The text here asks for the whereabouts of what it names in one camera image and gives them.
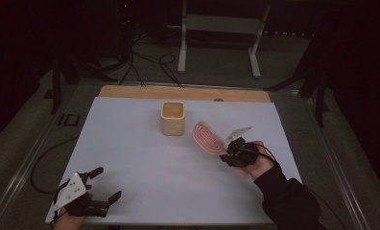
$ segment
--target wire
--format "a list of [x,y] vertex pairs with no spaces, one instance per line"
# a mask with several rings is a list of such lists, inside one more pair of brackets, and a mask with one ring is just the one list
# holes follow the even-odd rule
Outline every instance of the wire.
[[133,65],[133,54],[132,54],[132,53],[131,53],[131,66],[132,66],[133,70],[134,70],[135,73],[136,73],[136,79],[140,82],[140,85],[141,85],[141,86],[146,86],[145,82],[144,82],[144,81],[142,80],[142,78],[140,77],[137,68]]
[[[274,159],[274,161],[276,161],[276,159],[274,158],[273,154],[271,153],[271,151],[262,146],[262,145],[259,145],[259,144],[255,144],[256,146],[260,146],[262,148],[264,148]],[[331,208],[331,206],[323,199],[321,198],[321,196],[319,196],[318,194],[316,194],[313,190],[311,190],[307,185],[303,185],[308,191],[310,191],[314,196],[316,196],[319,200],[321,200],[321,202],[331,211],[331,213],[333,213],[334,217],[336,217],[336,219],[339,221],[339,223],[341,224],[341,226],[343,227],[343,229],[345,230],[345,225],[343,223],[343,221],[339,218],[339,216],[337,215],[337,213]]]
[[[180,81],[176,78],[175,74],[173,73],[172,69],[168,66],[168,64],[171,64],[175,62],[176,58],[173,55],[162,55],[160,58],[147,56],[144,54],[140,54],[138,52],[132,51],[132,53],[140,58],[143,58],[151,63],[158,64],[162,71],[165,73],[165,75],[171,79],[175,84],[178,85],[179,88],[184,88],[184,86],[180,83]],[[164,58],[171,58],[169,61],[164,61]]]
[[36,191],[38,191],[38,192],[40,192],[40,193],[42,193],[42,194],[46,194],[46,195],[51,195],[52,193],[54,193],[54,192],[56,191],[56,190],[54,190],[54,191],[45,191],[45,190],[42,190],[42,189],[40,189],[40,188],[37,187],[37,185],[35,184],[35,181],[34,181],[34,174],[35,174],[36,166],[37,166],[37,164],[40,162],[40,160],[43,159],[43,157],[44,157],[45,155],[47,155],[50,151],[54,150],[55,148],[58,148],[59,146],[62,146],[62,145],[64,145],[64,144],[66,144],[66,143],[69,143],[69,142],[71,142],[71,141],[74,141],[74,140],[76,140],[77,138],[79,138],[79,136],[76,136],[76,137],[73,137],[73,138],[68,139],[68,140],[66,140],[66,141],[60,142],[60,143],[58,143],[57,145],[52,146],[51,148],[49,148],[49,149],[47,149],[46,151],[44,151],[44,152],[43,152],[43,153],[37,158],[36,162],[34,163],[34,166],[32,167],[32,171],[31,171],[31,175],[30,175],[30,177],[31,177],[31,184],[32,184],[32,187],[33,187]]
[[265,157],[265,158],[271,160],[271,161],[274,162],[275,164],[279,164],[279,163],[277,163],[276,159],[271,158],[269,155],[264,154],[264,153],[262,153],[262,152],[259,152],[259,151],[253,151],[253,150],[249,150],[249,149],[239,149],[239,150],[249,151],[249,152],[252,152],[252,153],[254,153],[254,154],[257,153],[258,155],[261,155],[261,156],[263,156],[263,157]]
[[51,227],[52,229],[54,229],[55,226],[54,226],[53,224],[55,224],[56,221],[57,221],[58,219],[60,219],[62,216],[64,216],[66,213],[67,213],[67,211],[64,209],[64,213],[62,213],[60,216],[57,217],[57,211],[55,211],[55,216],[53,217],[53,220],[50,221],[50,227]]
[[129,57],[129,62],[130,62],[130,67],[128,68],[128,70],[125,72],[125,74],[124,74],[124,76],[122,77],[122,79],[119,81],[119,85],[121,85],[122,84],[122,81],[124,81],[124,79],[127,77],[127,75],[128,75],[128,73],[131,71],[131,68],[132,68],[132,66],[133,66],[133,60],[132,60],[132,58],[131,58],[131,54],[130,54],[130,57]]
[[[70,182],[70,179],[68,179],[66,182],[62,183],[58,189],[55,190],[54,194],[53,194],[53,205],[55,205],[57,202],[58,202],[58,196],[59,196],[59,193],[62,189],[64,189],[65,187],[67,187],[67,184],[68,182]],[[67,210],[64,209],[64,213],[61,214],[59,216],[58,214],[58,211],[55,210],[55,214],[53,216],[53,220],[51,221],[52,222],[56,222],[59,218],[61,218],[65,213],[67,212]]]
[[[144,34],[142,34],[141,36],[139,36],[137,38],[137,41],[139,43],[143,43],[143,44],[152,44],[152,43],[156,43],[156,42],[159,42],[159,41],[163,41],[166,38],[172,37],[172,36],[174,36],[175,34],[177,34],[179,32],[181,32],[181,29],[174,30],[170,34],[167,34],[167,35],[165,35],[163,37],[155,36],[155,35],[152,35],[152,34],[149,34],[149,33],[144,33]],[[151,39],[143,40],[142,39],[143,37],[150,37]]]
[[316,196],[319,200],[321,200],[321,202],[331,211],[331,213],[333,213],[334,217],[336,217],[336,219],[339,221],[340,225],[343,227],[343,229],[345,230],[345,225],[343,223],[343,221],[339,218],[339,216],[337,215],[337,213],[331,208],[331,206],[325,202],[325,200],[323,198],[321,198],[321,196],[319,196],[318,194],[316,194],[313,190],[311,190],[309,187],[307,187],[306,185],[304,185],[308,191],[310,191],[314,196]]
[[274,155],[272,154],[272,152],[268,148],[264,147],[263,145],[259,145],[259,144],[255,144],[255,145],[258,146],[258,147],[264,148],[271,155],[271,157],[273,158],[273,160],[277,163],[276,158],[274,158]]

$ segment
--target hand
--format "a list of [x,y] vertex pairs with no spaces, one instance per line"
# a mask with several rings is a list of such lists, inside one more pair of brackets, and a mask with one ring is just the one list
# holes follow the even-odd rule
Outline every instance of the hand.
[[[257,145],[258,150],[259,150],[260,153],[268,155],[268,153],[266,152],[265,148],[263,148],[263,146],[264,146],[263,142],[261,142],[261,141],[255,141],[253,143],[255,145]],[[253,165],[248,165],[248,166],[246,166],[244,168],[240,168],[240,169],[242,169],[243,171],[245,171],[247,174],[250,175],[250,177],[253,180],[255,180],[256,178],[258,178],[259,176],[261,176],[263,173],[265,173],[266,171],[270,170],[273,166],[274,166],[273,161],[271,161],[270,159],[268,159],[268,158],[266,158],[264,156],[259,155],[256,158],[255,163]]]
[[[91,189],[91,185],[85,186],[87,190]],[[87,193],[87,196],[93,197],[93,194]],[[65,208],[61,208],[59,218],[56,220],[54,230],[79,230],[87,217],[70,216]]]

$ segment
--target table leg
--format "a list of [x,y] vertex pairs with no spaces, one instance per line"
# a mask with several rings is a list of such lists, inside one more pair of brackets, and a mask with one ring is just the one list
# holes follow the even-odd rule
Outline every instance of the table leg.
[[186,68],[187,44],[186,44],[186,5],[187,0],[183,0],[183,13],[181,18],[181,45],[180,54],[178,55],[178,72],[184,73]]
[[258,27],[258,32],[256,33],[255,42],[253,43],[252,47],[248,48],[250,67],[252,69],[252,76],[255,79],[261,78],[261,72],[259,71],[258,61],[256,59],[256,50],[258,49],[259,41],[261,40],[262,34],[264,32],[265,22],[266,22],[266,19],[268,17],[268,13],[269,13],[270,8],[271,8],[270,5],[268,5],[265,8],[265,11],[264,11],[262,18],[261,18],[261,23],[259,24],[259,27]]

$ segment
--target metal stand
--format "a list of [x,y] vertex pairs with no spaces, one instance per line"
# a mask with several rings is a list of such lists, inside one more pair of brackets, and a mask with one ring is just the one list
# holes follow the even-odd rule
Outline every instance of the metal stand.
[[271,6],[266,6],[262,18],[260,19],[187,14],[186,6],[187,0],[183,0],[183,12],[181,18],[181,46],[180,53],[178,55],[179,73],[184,73],[186,67],[186,32],[187,30],[198,30],[256,35],[255,42],[248,49],[248,54],[250,67],[252,69],[252,76],[255,79],[261,78],[258,61],[256,59],[256,50],[263,34],[265,22]]
[[317,98],[316,98],[316,111],[315,117],[321,127],[324,127],[322,122],[322,112],[325,107],[324,94],[325,94],[325,84],[327,80],[327,69],[309,69],[301,74],[294,74],[291,78],[284,80],[274,86],[263,88],[265,91],[277,91],[283,87],[299,81],[305,80],[304,84],[298,90],[298,94],[302,98],[310,98],[317,88]]
[[79,83],[80,77],[77,74],[76,66],[91,73],[94,77],[102,81],[117,81],[103,74],[101,71],[94,69],[83,61],[78,60],[70,55],[60,53],[58,50],[54,52],[53,56],[53,107],[52,114],[56,113],[61,104],[61,72],[65,76],[68,83]]

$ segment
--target black sleeve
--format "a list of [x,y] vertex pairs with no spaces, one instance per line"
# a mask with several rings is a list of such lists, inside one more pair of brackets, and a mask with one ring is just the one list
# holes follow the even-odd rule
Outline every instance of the black sleeve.
[[296,179],[287,180],[274,166],[253,181],[264,195],[263,209],[279,230],[323,230],[320,205]]

